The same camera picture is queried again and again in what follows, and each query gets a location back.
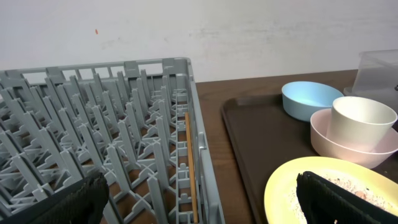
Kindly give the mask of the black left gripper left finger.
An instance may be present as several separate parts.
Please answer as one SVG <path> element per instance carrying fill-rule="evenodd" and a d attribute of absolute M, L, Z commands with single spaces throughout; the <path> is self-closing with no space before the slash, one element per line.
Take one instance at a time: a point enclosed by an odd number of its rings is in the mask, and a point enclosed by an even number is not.
<path fill-rule="evenodd" d="M 2 220 L 3 224 L 97 224 L 109 200 L 101 172 L 85 177 L 33 206 Z"/>

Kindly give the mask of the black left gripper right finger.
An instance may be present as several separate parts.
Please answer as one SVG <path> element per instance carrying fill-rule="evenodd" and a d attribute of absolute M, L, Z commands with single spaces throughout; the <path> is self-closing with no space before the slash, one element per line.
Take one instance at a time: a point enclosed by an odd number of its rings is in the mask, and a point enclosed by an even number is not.
<path fill-rule="evenodd" d="M 397 223 L 396 215 L 313 172 L 299 174 L 296 182 L 298 202 L 308 223 Z"/>

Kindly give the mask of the cream white cup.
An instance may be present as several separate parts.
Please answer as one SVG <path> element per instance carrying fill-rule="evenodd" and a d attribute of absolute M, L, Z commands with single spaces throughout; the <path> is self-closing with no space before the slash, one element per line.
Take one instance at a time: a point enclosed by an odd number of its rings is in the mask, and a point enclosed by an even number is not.
<path fill-rule="evenodd" d="M 371 152 L 396 121 L 397 113 L 383 103 L 343 96 L 333 101 L 326 137 L 341 146 Z"/>

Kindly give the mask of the wooden chopstick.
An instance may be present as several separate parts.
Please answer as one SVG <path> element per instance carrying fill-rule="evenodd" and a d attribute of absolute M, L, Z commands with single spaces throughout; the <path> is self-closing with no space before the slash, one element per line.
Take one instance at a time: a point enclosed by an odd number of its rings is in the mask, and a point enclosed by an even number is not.
<path fill-rule="evenodd" d="M 195 168 L 193 161 L 192 139 L 190 132 L 190 118 L 188 112 L 185 113 L 185 123 L 186 123 L 186 136 L 187 136 L 188 166 L 189 166 L 189 175 L 190 175 L 190 189 L 192 196 L 193 222 L 194 224 L 198 224 L 199 219 L 198 219 L 197 192 L 196 192 L 196 183 L 195 183 Z"/>

